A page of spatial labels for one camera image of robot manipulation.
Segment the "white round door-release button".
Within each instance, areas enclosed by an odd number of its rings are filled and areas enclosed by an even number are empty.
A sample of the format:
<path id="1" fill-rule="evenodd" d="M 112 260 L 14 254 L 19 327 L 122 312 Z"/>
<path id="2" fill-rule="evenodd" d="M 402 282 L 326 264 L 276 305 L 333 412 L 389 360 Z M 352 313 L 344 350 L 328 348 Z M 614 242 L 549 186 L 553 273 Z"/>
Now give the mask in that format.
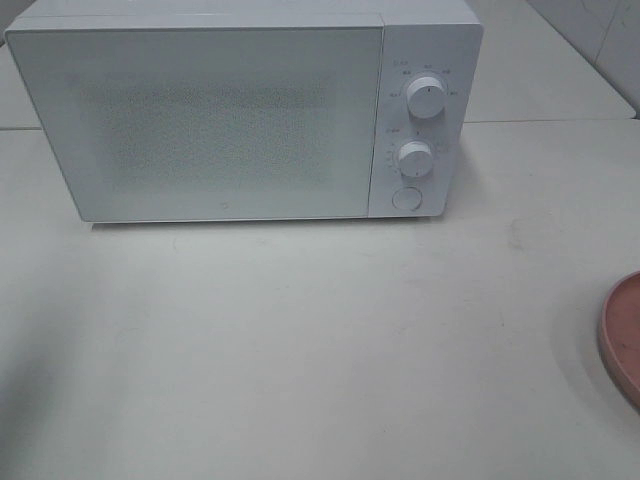
<path id="1" fill-rule="evenodd" d="M 422 193 L 415 187 L 403 187 L 392 197 L 393 206 L 398 210 L 414 211 L 421 206 Z"/>

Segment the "white timer knob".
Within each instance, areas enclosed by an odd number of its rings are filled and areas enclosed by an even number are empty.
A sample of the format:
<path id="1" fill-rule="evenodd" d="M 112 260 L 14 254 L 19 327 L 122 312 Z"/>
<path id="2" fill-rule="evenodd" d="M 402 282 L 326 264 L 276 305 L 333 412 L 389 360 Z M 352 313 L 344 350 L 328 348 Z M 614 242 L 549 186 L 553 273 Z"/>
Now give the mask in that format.
<path id="1" fill-rule="evenodd" d="M 421 178 L 433 169 L 434 155 L 431 147 L 421 141 L 411 141 L 400 147 L 397 154 L 397 168 L 409 178 Z"/>

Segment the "pink round plate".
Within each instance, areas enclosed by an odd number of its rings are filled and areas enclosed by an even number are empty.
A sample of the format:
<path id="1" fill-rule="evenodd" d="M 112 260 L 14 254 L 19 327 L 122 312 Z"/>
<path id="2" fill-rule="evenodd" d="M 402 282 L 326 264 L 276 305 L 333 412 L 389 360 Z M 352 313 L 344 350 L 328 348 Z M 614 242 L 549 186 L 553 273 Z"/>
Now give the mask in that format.
<path id="1" fill-rule="evenodd" d="M 603 364 L 629 403 L 639 409 L 639 272 L 609 291 L 598 325 Z"/>

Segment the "white microwave door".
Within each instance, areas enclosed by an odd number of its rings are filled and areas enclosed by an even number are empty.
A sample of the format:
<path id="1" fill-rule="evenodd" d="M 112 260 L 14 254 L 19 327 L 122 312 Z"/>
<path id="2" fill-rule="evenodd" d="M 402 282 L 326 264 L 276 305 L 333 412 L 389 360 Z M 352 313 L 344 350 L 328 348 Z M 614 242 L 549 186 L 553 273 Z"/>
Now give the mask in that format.
<path id="1" fill-rule="evenodd" d="M 80 217 L 359 217 L 378 28 L 13 32 Z"/>

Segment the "white microwave oven body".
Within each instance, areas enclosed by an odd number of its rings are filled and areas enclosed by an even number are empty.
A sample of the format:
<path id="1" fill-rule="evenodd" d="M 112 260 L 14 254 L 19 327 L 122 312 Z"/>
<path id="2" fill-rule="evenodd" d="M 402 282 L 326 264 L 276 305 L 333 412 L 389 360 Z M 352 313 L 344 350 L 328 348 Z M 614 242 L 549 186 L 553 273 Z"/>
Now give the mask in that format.
<path id="1" fill-rule="evenodd" d="M 455 170 L 483 37 L 482 24 L 462 1 L 37 1 L 4 37 L 18 70 L 8 40 L 13 32 L 351 28 L 382 32 L 366 214 L 208 221 L 437 216 Z M 445 83 L 447 96 L 439 115 L 420 120 L 409 113 L 405 94 L 408 83 L 426 72 Z M 421 178 L 405 177 L 397 168 L 400 147 L 411 141 L 427 143 L 434 155 L 433 169 Z M 393 194 L 403 187 L 421 191 L 418 209 L 393 206 Z"/>

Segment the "white upper power knob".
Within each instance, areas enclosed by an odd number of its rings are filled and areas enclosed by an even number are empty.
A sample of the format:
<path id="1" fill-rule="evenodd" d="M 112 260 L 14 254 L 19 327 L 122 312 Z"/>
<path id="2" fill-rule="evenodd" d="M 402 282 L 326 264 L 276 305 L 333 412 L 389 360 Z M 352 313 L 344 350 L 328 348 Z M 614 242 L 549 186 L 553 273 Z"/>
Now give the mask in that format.
<path id="1" fill-rule="evenodd" d="M 427 120 L 444 109 L 447 88 L 436 74 L 426 72 L 408 83 L 405 96 L 409 113 L 417 119 Z"/>

